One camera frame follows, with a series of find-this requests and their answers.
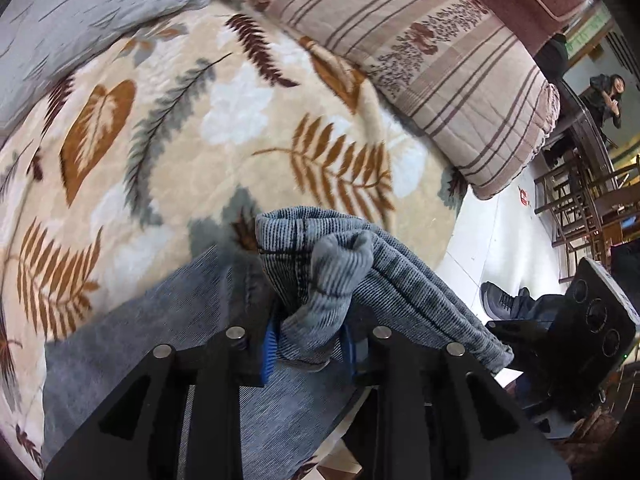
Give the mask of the grey blue denim pants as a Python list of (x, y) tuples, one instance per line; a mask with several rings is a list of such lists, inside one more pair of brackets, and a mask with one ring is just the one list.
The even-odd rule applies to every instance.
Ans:
[(458, 342), (491, 373), (513, 358), (409, 248), (374, 224), (314, 207), (260, 214), (257, 250), (218, 242), (143, 295), (46, 348), (43, 449), (52, 460), (158, 344), (198, 346), (271, 309), (278, 364), (267, 387), (241, 393), (244, 476), (287, 479), (356, 403), (338, 332), (350, 307), (416, 344)]

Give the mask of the grey sneaker shoe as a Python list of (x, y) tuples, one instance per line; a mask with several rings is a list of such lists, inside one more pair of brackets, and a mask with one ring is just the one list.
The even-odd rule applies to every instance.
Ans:
[(515, 320), (522, 306), (528, 305), (529, 299), (527, 287), (522, 287), (516, 296), (511, 296), (494, 283), (480, 285), (480, 302), (485, 313), (495, 321)]

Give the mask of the dark wooden chair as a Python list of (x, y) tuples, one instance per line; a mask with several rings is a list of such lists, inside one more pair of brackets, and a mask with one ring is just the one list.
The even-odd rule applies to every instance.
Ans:
[(536, 214), (550, 214), (552, 246), (561, 251), (559, 282), (581, 258), (611, 266), (613, 247), (639, 237), (639, 162), (600, 174), (576, 155), (535, 180)]

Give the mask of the person in black clothes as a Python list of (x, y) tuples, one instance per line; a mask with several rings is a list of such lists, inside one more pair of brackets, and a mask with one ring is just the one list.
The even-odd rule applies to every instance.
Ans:
[(608, 120), (617, 129), (622, 126), (620, 102), (625, 89), (624, 78), (619, 74), (600, 74), (590, 78), (589, 87), (582, 95), (582, 102), (599, 128)]

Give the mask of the beige leaf pattern blanket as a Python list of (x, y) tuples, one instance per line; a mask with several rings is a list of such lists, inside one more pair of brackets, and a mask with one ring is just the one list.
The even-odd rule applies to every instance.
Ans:
[(41, 99), (1, 151), (1, 439), (43, 471), (44, 349), (258, 214), (318, 206), (428, 266), (458, 211), (450, 168), (367, 76), (220, 2), (116, 41)]

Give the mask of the striped brown pink pillow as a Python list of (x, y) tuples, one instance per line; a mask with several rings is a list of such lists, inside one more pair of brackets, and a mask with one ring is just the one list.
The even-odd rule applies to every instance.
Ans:
[(481, 200), (523, 171), (558, 119), (558, 89), (482, 0), (241, 1), (359, 68)]

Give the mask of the grey quilted pillow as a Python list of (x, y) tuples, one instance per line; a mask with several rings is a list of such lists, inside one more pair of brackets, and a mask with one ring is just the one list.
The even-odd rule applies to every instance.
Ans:
[(1, 136), (78, 65), (146, 22), (210, 0), (11, 0), (1, 14)]

